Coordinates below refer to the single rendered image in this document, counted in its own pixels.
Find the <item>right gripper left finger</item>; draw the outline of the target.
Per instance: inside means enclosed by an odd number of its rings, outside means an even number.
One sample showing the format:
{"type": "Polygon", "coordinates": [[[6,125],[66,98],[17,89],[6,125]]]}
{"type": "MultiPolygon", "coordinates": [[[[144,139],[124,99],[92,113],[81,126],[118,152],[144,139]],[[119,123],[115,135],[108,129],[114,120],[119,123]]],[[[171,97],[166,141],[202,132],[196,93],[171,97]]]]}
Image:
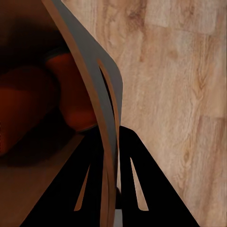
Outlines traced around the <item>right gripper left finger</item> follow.
{"type": "Polygon", "coordinates": [[[100,227],[103,159],[97,127],[83,137],[20,227],[100,227]],[[82,206],[74,211],[88,168],[82,206]]]}

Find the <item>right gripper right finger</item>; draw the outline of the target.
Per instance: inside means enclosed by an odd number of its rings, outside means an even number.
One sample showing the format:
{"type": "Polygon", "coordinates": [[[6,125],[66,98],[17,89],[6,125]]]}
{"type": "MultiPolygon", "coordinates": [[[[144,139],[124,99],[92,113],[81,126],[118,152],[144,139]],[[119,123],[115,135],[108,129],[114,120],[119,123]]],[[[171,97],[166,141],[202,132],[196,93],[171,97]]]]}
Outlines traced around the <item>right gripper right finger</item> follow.
{"type": "Polygon", "coordinates": [[[119,127],[123,227],[200,227],[132,129],[119,127]],[[138,208],[131,159],[149,211],[138,208]]]}

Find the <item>can of soda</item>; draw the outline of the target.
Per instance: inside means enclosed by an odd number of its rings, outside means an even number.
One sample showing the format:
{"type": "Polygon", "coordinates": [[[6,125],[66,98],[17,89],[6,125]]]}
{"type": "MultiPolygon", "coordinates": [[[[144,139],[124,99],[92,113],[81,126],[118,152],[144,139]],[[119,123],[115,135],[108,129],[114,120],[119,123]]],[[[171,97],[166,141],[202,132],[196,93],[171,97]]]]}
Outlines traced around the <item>can of soda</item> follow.
{"type": "Polygon", "coordinates": [[[68,46],[61,45],[44,53],[39,66],[58,85],[58,107],[66,124],[76,132],[96,127],[98,124],[91,99],[68,46]]]}
{"type": "Polygon", "coordinates": [[[60,92],[43,68],[27,64],[0,76],[0,156],[58,103],[60,92]]]}

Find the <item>trash can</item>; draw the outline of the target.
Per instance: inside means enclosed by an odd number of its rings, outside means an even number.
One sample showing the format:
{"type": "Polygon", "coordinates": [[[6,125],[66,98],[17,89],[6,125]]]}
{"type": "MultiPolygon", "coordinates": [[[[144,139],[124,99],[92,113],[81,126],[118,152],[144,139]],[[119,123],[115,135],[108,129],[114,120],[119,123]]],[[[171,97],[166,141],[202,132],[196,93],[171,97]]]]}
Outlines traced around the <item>trash can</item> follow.
{"type": "MultiPolygon", "coordinates": [[[[123,93],[117,64],[61,0],[0,0],[0,76],[39,66],[44,53],[61,45],[68,46],[95,111],[104,148],[100,227],[114,227],[123,93]]],[[[21,226],[94,128],[76,132],[57,104],[0,156],[0,227],[21,226]]],[[[81,209],[89,168],[74,211],[81,209]]]]}

